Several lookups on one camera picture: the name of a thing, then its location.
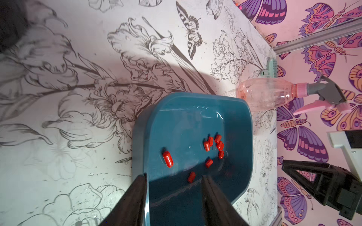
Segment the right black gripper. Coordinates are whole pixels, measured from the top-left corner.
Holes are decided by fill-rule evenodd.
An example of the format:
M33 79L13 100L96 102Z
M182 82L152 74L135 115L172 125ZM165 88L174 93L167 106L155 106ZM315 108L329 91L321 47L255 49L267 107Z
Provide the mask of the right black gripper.
M319 203L352 220L362 213L362 182L350 171L328 163L284 160L282 170Z

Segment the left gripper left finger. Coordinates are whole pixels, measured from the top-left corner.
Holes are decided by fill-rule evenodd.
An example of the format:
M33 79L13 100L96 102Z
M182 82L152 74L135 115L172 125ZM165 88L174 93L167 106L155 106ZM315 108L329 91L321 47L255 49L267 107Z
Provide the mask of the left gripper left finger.
M102 220L102 226L142 226L147 199L147 175L136 177L113 210Z

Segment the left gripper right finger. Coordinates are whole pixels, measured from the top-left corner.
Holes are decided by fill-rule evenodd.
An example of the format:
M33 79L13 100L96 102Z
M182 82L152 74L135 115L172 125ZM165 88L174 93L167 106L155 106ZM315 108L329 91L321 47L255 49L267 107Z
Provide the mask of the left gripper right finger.
M203 176L202 210L206 226L247 226L210 176Z

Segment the teal plastic storage box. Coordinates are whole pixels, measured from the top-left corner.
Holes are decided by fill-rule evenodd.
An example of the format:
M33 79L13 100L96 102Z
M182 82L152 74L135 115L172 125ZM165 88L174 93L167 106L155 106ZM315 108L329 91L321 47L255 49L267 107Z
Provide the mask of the teal plastic storage box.
M215 137L224 143L219 159ZM247 190L253 170L253 122L247 103L238 98L172 93L146 107L133 128L132 175L148 180L144 225L202 226L202 176L210 176L231 203ZM214 144L207 152L208 137ZM173 167L162 153L169 151ZM209 168L208 159L213 160ZM191 172L193 183L188 182Z

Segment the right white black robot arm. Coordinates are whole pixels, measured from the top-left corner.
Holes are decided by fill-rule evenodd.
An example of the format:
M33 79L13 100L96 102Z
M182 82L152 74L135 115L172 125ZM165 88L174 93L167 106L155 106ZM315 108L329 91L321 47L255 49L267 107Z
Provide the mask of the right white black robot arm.
M323 206L352 220L362 213L362 132L329 132L334 148L344 154L348 169L328 163L285 160L282 170Z

